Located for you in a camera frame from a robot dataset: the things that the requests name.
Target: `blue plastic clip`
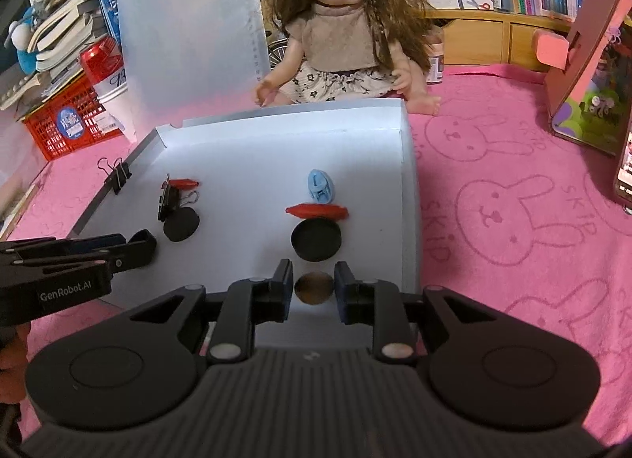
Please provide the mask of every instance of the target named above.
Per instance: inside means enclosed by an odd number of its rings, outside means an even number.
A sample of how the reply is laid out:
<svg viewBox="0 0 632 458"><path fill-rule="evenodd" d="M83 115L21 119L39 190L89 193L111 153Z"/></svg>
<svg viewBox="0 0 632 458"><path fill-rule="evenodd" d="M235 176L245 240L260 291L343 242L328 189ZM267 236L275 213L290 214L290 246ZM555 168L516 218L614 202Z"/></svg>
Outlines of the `blue plastic clip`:
<svg viewBox="0 0 632 458"><path fill-rule="evenodd" d="M324 171L314 169L307 177L307 188L315 202L326 205L334 200L334 182Z"/></svg>

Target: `doll hand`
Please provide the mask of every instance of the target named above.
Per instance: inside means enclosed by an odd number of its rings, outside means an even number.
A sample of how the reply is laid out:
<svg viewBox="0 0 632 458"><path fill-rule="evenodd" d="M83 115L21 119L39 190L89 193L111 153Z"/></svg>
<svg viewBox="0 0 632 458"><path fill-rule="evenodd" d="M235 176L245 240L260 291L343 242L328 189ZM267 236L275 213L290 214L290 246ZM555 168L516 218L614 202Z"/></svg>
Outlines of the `doll hand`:
<svg viewBox="0 0 632 458"><path fill-rule="evenodd" d="M260 107L264 106L267 99L277 91L278 88L274 87L269 80L264 78L255 88L255 103Z"/></svg>
<svg viewBox="0 0 632 458"><path fill-rule="evenodd" d="M17 336L0 351L0 402L19 403L26 397L24 372L26 371L26 336L30 323L16 327Z"/></svg>
<svg viewBox="0 0 632 458"><path fill-rule="evenodd" d="M396 80L393 83L393 90L395 90L398 94L403 94L403 92L408 90L413 84L413 76L410 74L410 70L395 69L393 71L393 76L396 77Z"/></svg>

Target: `red can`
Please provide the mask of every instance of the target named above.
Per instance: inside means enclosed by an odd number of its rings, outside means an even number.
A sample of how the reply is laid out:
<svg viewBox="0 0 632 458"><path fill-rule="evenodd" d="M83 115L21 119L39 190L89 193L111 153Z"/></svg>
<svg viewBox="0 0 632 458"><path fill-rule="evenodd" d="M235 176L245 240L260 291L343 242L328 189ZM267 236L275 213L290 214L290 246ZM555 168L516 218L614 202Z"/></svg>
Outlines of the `red can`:
<svg viewBox="0 0 632 458"><path fill-rule="evenodd" d="M102 97L125 83L122 53L116 39L105 36L81 53L81 67L97 96Z"/></svg>

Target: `bookshelf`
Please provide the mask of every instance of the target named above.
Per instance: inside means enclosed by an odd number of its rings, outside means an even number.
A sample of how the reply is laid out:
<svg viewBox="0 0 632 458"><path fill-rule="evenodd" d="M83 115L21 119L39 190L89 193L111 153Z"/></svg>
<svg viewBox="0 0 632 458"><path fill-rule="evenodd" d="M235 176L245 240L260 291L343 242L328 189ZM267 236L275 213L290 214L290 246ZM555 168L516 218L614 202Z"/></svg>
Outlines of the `bookshelf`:
<svg viewBox="0 0 632 458"><path fill-rule="evenodd" d="M517 64L533 71L548 66L535 57L533 33L543 28L566 36L571 23L493 10L433 10L445 32L446 65Z"/></svg>

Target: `wooden drawer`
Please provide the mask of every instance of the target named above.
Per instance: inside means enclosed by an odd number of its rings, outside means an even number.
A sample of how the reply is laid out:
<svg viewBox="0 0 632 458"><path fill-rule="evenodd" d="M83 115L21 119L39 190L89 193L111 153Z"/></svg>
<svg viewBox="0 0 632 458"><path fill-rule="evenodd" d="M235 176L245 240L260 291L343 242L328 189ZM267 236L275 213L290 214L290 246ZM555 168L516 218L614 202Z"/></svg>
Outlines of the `wooden drawer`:
<svg viewBox="0 0 632 458"><path fill-rule="evenodd" d="M443 27L446 65L502 62L502 23L456 19Z"/></svg>
<svg viewBox="0 0 632 458"><path fill-rule="evenodd" d="M510 64L517 64L533 71L548 71L549 67L538 62L531 41L538 28L527 25L511 25Z"/></svg>

